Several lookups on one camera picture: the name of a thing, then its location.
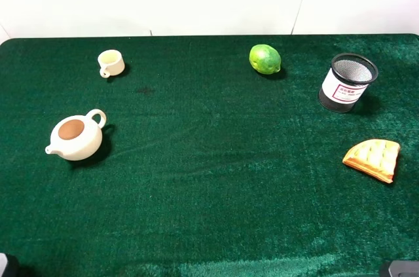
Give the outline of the cream ceramic teapot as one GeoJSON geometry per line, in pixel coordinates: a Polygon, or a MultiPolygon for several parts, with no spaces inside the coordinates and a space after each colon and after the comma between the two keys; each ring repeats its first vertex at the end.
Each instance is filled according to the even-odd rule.
{"type": "Polygon", "coordinates": [[[100,109],[61,120],[52,130],[50,144],[45,147],[45,153],[70,161],[92,156],[102,143],[101,129],[106,121],[107,117],[100,109]]]}

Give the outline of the dark green velvet tablecloth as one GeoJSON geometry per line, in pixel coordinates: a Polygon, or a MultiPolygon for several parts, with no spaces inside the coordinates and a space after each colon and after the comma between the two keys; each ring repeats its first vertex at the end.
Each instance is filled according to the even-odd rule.
{"type": "Polygon", "coordinates": [[[418,258],[418,37],[11,39],[1,45],[1,251],[22,276],[372,276],[418,258]],[[270,45],[272,75],[249,52],[270,45]],[[118,50],[125,70],[100,76],[118,50]],[[341,53],[378,69],[347,113],[318,99],[341,53]],[[90,157],[53,128],[102,110],[90,157]],[[401,146],[392,183],[342,163],[401,146]]]}

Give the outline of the green lime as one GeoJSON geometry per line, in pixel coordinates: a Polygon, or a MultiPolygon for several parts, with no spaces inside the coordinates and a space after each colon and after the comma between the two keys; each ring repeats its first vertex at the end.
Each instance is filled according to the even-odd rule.
{"type": "Polygon", "coordinates": [[[263,75],[272,75],[280,71],[282,58],[275,48],[260,44],[251,48],[249,62],[255,71],[263,75]]]}

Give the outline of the small cream cup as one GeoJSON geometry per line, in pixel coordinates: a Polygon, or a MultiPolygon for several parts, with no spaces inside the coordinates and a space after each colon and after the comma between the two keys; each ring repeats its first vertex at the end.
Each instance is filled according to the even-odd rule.
{"type": "Polygon", "coordinates": [[[122,54],[118,50],[105,50],[98,56],[100,76],[109,78],[121,74],[125,70],[122,54]]]}

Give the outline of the black mesh pen holder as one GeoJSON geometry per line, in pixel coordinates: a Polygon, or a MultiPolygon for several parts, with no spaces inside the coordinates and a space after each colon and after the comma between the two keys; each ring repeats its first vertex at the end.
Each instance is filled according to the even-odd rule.
{"type": "Polygon", "coordinates": [[[319,102],[330,111],[347,113],[377,77],[378,69],[368,58],[354,53],[338,54],[318,92],[319,102]]]}

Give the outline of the orange waffle slice toy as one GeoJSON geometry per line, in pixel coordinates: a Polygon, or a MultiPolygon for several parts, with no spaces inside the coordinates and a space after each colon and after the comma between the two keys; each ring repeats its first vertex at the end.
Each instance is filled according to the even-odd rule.
{"type": "Polygon", "coordinates": [[[368,139],[354,145],[342,163],[385,183],[392,183],[401,146],[386,139],[368,139]]]}

